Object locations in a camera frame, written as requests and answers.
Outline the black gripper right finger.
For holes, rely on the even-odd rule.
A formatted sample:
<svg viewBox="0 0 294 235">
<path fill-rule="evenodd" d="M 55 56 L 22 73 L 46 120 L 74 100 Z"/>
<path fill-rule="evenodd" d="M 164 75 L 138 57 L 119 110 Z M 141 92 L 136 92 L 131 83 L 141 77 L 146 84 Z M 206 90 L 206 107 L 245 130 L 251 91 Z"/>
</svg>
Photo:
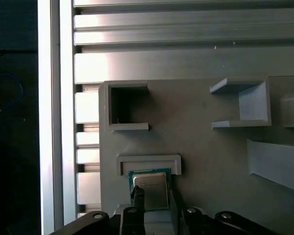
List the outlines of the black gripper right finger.
<svg viewBox="0 0 294 235">
<path fill-rule="evenodd" d="M 221 211 L 214 217 L 186 206 L 176 189 L 170 191 L 170 213 L 176 235 L 274 235 L 275 232 L 237 213 Z"/>
</svg>

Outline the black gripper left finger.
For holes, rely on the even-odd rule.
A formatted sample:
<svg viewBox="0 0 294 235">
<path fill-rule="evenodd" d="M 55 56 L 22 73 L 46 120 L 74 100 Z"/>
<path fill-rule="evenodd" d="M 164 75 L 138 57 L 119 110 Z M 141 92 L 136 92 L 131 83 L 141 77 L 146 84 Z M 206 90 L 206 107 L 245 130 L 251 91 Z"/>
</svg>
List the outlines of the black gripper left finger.
<svg viewBox="0 0 294 235">
<path fill-rule="evenodd" d="M 103 211 L 92 211 L 53 232 L 53 235 L 144 235 L 145 191 L 135 186 L 133 205 L 110 217 Z"/>
</svg>

